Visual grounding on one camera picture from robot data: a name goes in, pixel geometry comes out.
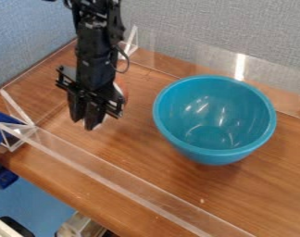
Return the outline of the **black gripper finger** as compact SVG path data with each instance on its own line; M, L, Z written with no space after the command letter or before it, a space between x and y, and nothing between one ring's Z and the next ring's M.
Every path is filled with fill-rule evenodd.
M73 122L77 122L83 119L85 100L81 92L67 92L69 116Z
M88 102L84 112L84 129L91 131L101 122L105 115L105 108L95 102Z

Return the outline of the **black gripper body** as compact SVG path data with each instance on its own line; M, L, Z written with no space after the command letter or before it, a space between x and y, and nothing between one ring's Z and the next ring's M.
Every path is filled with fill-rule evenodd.
M124 98L112 85L117 73L116 59L113 55L79 58L75 68L59 66L56 86L65 93L81 92L85 107L88 102L95 102L105 108L105 115L119 118L123 115Z

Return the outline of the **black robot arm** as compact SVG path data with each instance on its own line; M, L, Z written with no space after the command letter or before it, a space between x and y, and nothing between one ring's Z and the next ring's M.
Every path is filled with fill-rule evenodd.
M126 103L124 90L115 81L119 47L124 38L122 0L63 0L72 11L76 46L75 68L57 67L56 86L67 93L69 117L91 131L105 115L119 118Z

